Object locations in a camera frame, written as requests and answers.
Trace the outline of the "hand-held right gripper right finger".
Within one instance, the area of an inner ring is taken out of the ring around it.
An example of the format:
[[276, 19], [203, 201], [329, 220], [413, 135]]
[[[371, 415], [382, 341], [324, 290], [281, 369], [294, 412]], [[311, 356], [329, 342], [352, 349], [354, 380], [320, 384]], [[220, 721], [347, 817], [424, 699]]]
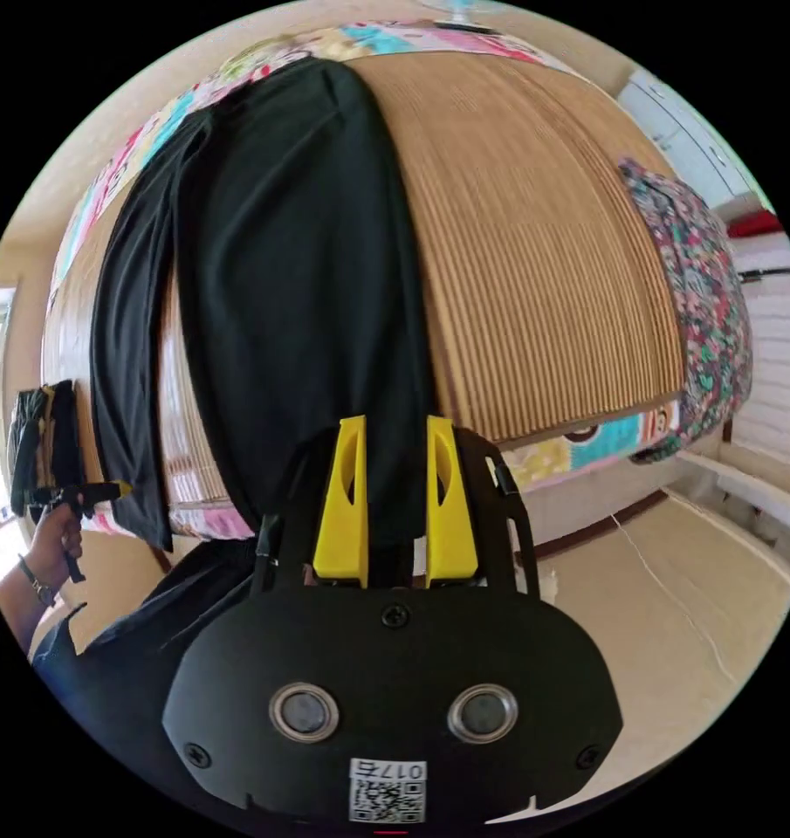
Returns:
[[427, 418], [426, 548], [427, 587], [472, 580], [478, 570], [475, 539], [451, 421]]

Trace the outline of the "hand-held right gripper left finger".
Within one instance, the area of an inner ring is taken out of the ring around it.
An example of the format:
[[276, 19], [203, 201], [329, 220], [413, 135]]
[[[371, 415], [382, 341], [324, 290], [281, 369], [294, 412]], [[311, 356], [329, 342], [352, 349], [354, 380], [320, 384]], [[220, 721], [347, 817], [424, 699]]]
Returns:
[[342, 419], [313, 554], [319, 580], [368, 585], [368, 483], [366, 417]]

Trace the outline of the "person's left hand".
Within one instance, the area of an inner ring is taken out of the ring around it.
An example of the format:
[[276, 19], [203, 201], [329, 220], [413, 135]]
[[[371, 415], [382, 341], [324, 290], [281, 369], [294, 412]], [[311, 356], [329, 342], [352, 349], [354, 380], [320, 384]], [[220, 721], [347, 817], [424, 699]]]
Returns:
[[43, 513], [24, 561], [40, 583], [57, 591], [70, 577], [66, 556], [77, 560], [81, 554], [79, 518], [69, 504], [63, 503]]

